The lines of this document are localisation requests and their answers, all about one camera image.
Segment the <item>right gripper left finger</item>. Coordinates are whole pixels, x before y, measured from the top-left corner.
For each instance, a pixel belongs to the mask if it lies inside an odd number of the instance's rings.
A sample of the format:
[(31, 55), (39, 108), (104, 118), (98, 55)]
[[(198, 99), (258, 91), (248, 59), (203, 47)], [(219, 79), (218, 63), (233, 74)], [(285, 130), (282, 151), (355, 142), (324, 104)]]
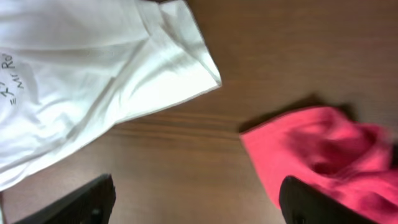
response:
[(111, 174), (102, 174), (16, 224), (108, 224), (116, 201)]

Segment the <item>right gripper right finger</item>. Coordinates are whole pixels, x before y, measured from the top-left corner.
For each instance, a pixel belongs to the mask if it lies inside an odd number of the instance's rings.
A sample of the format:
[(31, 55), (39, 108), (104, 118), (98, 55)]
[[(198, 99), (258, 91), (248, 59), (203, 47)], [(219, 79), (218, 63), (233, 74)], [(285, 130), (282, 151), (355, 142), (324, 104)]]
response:
[(287, 224), (375, 224), (293, 176), (282, 182), (279, 205)]

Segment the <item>white graphic t-shirt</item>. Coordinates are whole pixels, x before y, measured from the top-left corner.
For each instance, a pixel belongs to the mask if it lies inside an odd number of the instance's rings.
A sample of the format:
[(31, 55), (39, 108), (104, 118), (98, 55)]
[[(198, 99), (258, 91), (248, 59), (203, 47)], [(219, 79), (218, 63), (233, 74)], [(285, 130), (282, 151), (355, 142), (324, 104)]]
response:
[(1, 189), (220, 86), (185, 1), (1, 0)]

